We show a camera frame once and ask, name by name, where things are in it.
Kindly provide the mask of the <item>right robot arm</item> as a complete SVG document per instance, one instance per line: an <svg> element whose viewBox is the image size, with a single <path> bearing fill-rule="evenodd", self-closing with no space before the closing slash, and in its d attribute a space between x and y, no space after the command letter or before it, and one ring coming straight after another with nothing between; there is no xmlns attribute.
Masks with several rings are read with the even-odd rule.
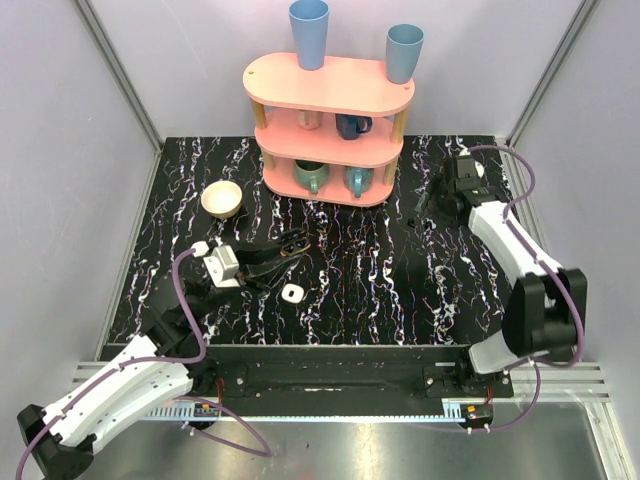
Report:
<svg viewBox="0 0 640 480"><path fill-rule="evenodd" d="M443 224L466 227L493 255L511 284L501 327L462 350L447 373L463 395L486 392L508 368L572 349L581 357L588 282L579 269L566 269L526 232L511 204L484 185L481 164L471 153L445 160L417 209Z"/></svg>

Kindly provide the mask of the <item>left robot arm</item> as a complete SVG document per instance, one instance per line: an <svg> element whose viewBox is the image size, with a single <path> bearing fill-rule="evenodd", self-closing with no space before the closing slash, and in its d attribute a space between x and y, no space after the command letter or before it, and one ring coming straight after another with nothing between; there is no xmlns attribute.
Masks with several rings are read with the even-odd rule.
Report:
<svg viewBox="0 0 640 480"><path fill-rule="evenodd" d="M111 440L167 402L192 400L202 409L181 417L190 433L213 422L226 409L208 396L239 391L245 370L220 366L208 352L204 317L242 287L277 289L309 246L304 234L288 231L275 242L240 248L199 241L177 255L171 276L156 286L152 317L123 350L60 400L18 414L26 448L15 476L34 459L47 479L76 479Z"/></svg>

